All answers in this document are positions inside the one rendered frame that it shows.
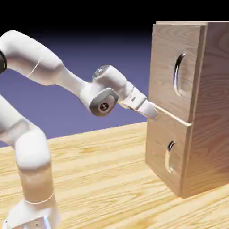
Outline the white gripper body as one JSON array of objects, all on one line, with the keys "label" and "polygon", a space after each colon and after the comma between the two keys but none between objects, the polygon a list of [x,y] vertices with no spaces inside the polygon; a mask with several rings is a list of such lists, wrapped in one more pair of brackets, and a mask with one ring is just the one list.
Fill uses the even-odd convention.
[{"label": "white gripper body", "polygon": [[147,99],[140,105],[140,107],[136,111],[148,119],[155,119],[158,115],[158,111],[154,107],[154,104],[149,102]]}]

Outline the large light wood door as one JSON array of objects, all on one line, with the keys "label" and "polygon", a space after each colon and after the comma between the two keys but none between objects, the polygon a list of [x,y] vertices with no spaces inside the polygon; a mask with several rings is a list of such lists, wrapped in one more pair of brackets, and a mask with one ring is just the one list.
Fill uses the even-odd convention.
[{"label": "large light wood door", "polygon": [[[162,23],[153,26],[149,99],[186,123],[193,120],[195,95],[206,37],[205,23]],[[174,92],[173,72],[185,53]]]}]

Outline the small light wood door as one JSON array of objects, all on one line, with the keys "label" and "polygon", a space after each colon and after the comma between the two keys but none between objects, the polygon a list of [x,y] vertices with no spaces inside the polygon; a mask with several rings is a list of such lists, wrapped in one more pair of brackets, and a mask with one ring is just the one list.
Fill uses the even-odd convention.
[{"label": "small light wood door", "polygon": [[[158,112],[154,120],[147,120],[145,162],[179,197],[182,196],[191,126],[192,123],[182,122],[162,111]],[[166,149],[172,140],[175,145],[171,150],[170,165],[174,173],[170,174],[165,168],[164,160]]]}]

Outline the light wood cabinet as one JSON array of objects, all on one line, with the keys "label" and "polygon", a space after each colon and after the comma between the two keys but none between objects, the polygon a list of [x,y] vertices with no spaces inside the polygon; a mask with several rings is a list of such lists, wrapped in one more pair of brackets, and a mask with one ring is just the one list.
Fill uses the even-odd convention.
[{"label": "light wood cabinet", "polygon": [[181,198],[187,198],[229,184],[229,21],[162,23],[180,22],[207,25],[183,178]]}]

